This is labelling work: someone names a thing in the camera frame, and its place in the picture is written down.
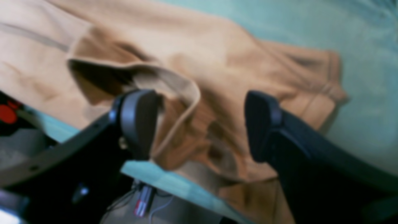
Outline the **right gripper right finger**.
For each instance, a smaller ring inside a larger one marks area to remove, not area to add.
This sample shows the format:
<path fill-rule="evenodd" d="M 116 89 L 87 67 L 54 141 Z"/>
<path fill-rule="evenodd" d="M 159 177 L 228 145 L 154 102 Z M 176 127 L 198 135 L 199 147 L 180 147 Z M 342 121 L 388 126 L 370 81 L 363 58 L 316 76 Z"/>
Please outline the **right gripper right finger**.
<path fill-rule="evenodd" d="M 249 91 L 250 152 L 278 173 L 297 224 L 396 224 L 397 176 L 348 154 L 277 100 Z"/>

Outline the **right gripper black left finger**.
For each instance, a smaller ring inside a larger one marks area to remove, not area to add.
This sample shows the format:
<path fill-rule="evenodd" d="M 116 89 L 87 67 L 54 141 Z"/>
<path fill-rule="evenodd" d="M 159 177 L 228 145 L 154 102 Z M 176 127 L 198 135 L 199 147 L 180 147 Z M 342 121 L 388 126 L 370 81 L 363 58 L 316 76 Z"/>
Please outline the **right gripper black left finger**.
<path fill-rule="evenodd" d="M 148 160 L 159 96 L 120 95 L 111 110 L 64 143 L 1 171 L 2 224 L 98 224 L 128 191 L 125 161 Z"/>

